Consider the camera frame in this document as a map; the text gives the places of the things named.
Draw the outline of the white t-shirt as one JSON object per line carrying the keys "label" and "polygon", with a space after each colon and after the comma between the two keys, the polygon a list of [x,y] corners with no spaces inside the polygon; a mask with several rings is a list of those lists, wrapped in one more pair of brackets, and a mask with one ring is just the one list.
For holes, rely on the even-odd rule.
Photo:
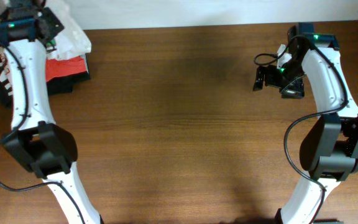
{"label": "white t-shirt", "polygon": [[55,36],[55,48],[47,59],[69,60],[91,52],[91,41],[71,16],[69,5],[63,0],[46,1],[46,7],[57,16],[64,29]]}

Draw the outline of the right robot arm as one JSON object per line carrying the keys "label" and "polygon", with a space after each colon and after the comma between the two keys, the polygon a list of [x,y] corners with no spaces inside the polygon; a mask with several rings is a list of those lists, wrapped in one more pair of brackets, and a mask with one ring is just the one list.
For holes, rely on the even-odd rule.
{"label": "right robot arm", "polygon": [[[358,106],[341,68],[340,46],[333,34],[317,33],[311,22],[289,28],[288,43],[258,63],[254,91],[278,88],[282,98],[302,99],[308,78],[317,112],[298,118],[287,128],[283,147],[287,161],[300,174],[289,201],[279,208],[275,223],[316,223],[328,195],[350,174],[358,172]],[[290,131],[317,118],[300,146],[300,167],[288,152]]]}

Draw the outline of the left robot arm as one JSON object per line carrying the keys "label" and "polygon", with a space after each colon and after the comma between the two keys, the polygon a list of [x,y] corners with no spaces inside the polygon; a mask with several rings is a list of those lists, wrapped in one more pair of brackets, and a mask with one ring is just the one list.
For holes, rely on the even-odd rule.
{"label": "left robot arm", "polygon": [[64,1],[5,2],[0,53],[12,87],[11,132],[2,146],[48,187],[70,223],[101,223],[81,183],[73,135],[52,115],[46,81],[49,59],[91,52],[91,42]]}

